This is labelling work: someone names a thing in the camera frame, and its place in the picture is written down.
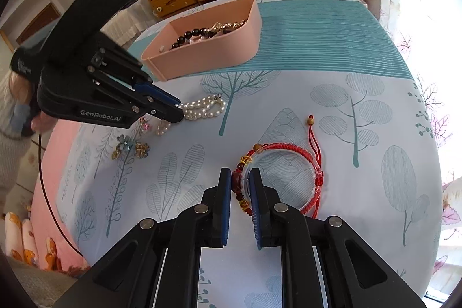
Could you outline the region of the left hand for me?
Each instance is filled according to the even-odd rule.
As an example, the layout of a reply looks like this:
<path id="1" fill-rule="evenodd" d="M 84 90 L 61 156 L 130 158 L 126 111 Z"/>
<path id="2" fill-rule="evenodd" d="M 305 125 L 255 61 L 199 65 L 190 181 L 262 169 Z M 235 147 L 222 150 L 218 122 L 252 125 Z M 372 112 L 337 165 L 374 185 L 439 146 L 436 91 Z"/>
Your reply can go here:
<path id="1" fill-rule="evenodd" d="M 15 132 L 21 132 L 28 116 L 31 115 L 31 100 L 33 97 L 32 84 L 18 73 L 11 72 L 9 89 L 14 100 L 10 125 Z M 44 133 L 53 129 L 57 119 L 40 112 L 31 120 L 31 129 L 34 132 Z"/>

